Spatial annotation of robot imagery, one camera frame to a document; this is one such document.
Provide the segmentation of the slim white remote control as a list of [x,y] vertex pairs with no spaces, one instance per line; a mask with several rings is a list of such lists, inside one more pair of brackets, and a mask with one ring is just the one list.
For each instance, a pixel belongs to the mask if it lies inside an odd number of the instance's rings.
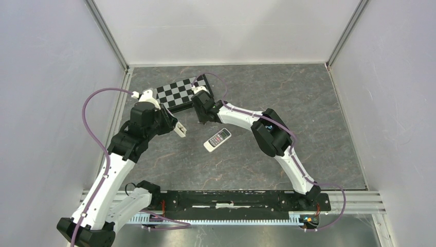
[[186,137],[187,129],[180,122],[175,124],[174,131],[179,137]]

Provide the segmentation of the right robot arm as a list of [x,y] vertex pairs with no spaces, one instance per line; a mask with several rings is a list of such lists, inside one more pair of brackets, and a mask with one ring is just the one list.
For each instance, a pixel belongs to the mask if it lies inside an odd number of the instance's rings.
[[295,137],[273,110],[264,112],[238,108],[226,101],[215,101],[207,90],[194,89],[191,98],[199,121],[234,125],[250,131],[260,150],[273,157],[285,171],[297,194],[297,204],[303,210],[312,209],[318,202],[321,188],[307,173],[296,155]]

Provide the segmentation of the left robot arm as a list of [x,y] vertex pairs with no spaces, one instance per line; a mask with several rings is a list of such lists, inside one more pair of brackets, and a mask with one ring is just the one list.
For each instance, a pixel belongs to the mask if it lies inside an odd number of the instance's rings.
[[147,150],[156,135],[186,129],[162,104],[140,101],[131,109],[130,119],[112,137],[104,149],[105,161],[84,201],[69,218],[61,218],[57,230],[70,246],[111,246],[117,232],[140,210],[161,205],[159,188],[140,182],[133,192],[116,206],[111,204],[121,183]]

